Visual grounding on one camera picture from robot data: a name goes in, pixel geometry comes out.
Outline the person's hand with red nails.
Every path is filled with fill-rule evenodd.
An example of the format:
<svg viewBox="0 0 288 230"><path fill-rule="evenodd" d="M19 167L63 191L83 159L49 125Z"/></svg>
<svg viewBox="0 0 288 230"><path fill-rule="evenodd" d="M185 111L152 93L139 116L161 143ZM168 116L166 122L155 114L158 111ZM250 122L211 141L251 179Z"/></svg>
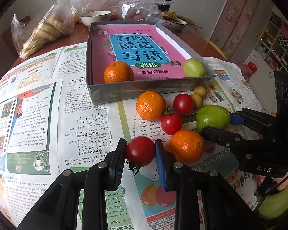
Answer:
<svg viewBox="0 0 288 230"><path fill-rule="evenodd" d="M286 173L286 175L282 178L273 178L273 180L277 183L277 184L280 184L278 187L277 187L277 190L278 191L282 191L284 190L287 186L288 186L288 172Z"/></svg>

